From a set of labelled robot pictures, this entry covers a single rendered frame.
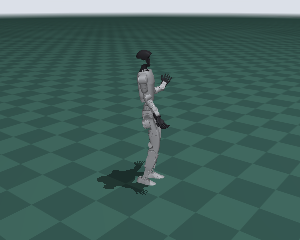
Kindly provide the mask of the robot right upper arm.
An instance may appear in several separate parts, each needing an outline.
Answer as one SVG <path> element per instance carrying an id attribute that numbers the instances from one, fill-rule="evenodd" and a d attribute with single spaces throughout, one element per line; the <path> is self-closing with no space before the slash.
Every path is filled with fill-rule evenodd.
<path id="1" fill-rule="evenodd" d="M 152 99 L 152 95 L 147 94 L 148 93 L 148 77 L 146 74 L 141 74 L 138 77 L 138 83 L 140 85 L 141 91 L 143 95 L 146 97 L 147 101 Z"/>

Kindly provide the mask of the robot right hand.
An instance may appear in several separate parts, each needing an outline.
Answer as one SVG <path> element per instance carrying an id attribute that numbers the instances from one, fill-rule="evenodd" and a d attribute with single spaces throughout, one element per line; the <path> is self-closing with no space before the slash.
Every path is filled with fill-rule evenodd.
<path id="1" fill-rule="evenodd" d="M 153 117 L 156 120 L 156 124 L 158 127 L 160 127 L 161 129 L 167 129 L 168 127 L 170 127 L 170 125 L 167 125 L 162 119 L 161 119 L 161 115 L 160 116 L 156 116 L 156 114 L 153 114 Z"/>

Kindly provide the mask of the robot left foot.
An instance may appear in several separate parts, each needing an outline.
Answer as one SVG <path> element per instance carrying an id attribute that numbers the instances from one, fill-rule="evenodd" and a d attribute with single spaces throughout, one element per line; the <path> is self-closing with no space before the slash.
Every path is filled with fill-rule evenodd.
<path id="1" fill-rule="evenodd" d="M 152 173 L 152 172 L 151 172 Z M 148 176 L 148 175 L 147 175 Z M 163 175 L 160 175 L 160 174 L 158 174 L 158 173 L 156 173 L 156 172 L 154 172 L 154 174 L 149 174 L 149 176 L 147 177 L 146 176 L 146 178 L 153 178 L 153 179 L 164 179 L 165 178 L 165 176 L 163 176 Z"/>

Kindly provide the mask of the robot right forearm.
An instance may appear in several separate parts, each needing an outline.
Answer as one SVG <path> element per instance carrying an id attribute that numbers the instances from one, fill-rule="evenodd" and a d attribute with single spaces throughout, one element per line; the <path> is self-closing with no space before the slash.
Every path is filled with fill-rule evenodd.
<path id="1" fill-rule="evenodd" d="M 156 116 L 160 116 L 160 113 L 159 113 L 159 111 L 158 111 L 158 108 L 155 106 L 153 100 L 147 101 L 147 99 L 146 99 L 145 96 L 143 96 L 143 99 L 144 99 L 146 105 L 147 105 L 147 106 L 149 107 L 149 109 L 151 110 L 151 113 L 152 113 L 152 114 L 155 114 Z"/>

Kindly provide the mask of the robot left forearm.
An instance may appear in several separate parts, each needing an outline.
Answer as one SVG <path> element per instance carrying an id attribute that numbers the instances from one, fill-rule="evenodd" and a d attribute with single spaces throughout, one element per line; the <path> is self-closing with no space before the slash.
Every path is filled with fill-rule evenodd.
<path id="1" fill-rule="evenodd" d="M 154 94 L 158 94 L 159 92 L 164 91 L 166 88 L 166 85 L 167 85 L 167 83 L 165 81 L 163 81 L 163 83 L 160 86 L 154 88 L 154 91 L 155 91 Z"/>

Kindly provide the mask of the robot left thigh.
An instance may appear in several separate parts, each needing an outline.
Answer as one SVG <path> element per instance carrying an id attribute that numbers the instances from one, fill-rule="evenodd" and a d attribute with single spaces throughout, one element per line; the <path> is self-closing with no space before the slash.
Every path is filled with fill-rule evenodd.
<path id="1" fill-rule="evenodd" d="M 154 118 L 154 120 L 155 120 L 155 118 Z M 156 121 L 157 121 L 157 120 L 155 120 L 155 122 L 156 122 Z M 156 122 L 156 123 L 157 123 L 157 122 Z M 161 139 L 161 136 L 162 136 L 162 129 L 161 129 L 160 127 L 158 127 L 158 129 L 159 129 L 160 139 Z M 153 148 L 153 146 L 152 146 L 152 144 L 151 144 L 151 141 L 149 142 L 148 147 L 149 147 L 149 148 Z"/>

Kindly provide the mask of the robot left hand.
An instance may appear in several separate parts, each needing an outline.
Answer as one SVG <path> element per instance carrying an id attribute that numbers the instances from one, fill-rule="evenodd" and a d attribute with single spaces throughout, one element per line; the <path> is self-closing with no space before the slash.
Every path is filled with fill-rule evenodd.
<path id="1" fill-rule="evenodd" d="M 167 77 L 166 77 L 166 75 L 167 75 L 167 74 L 165 74 L 164 78 L 163 78 L 163 75 L 162 75 L 162 76 L 161 76 L 161 80 L 162 80 L 162 83 L 163 83 L 163 81 L 164 81 L 164 82 L 166 82 L 167 84 L 169 84 L 169 82 L 171 81 L 172 77 L 169 76 L 169 74 L 167 75 Z M 169 76 L 169 78 L 168 78 L 168 76 Z M 165 79 L 165 77 L 166 77 L 166 79 Z M 170 77 L 171 77 L 171 79 L 170 79 Z M 167 78 L 168 78 L 168 79 L 167 79 Z M 170 80 L 169 80 L 169 79 L 170 79 Z M 169 81 L 168 81 L 168 80 L 169 80 Z M 162 83 L 161 83 L 161 84 L 162 84 Z M 167 86 L 167 84 L 166 84 L 166 86 Z M 165 87 L 166 87 L 166 86 L 165 86 Z"/>

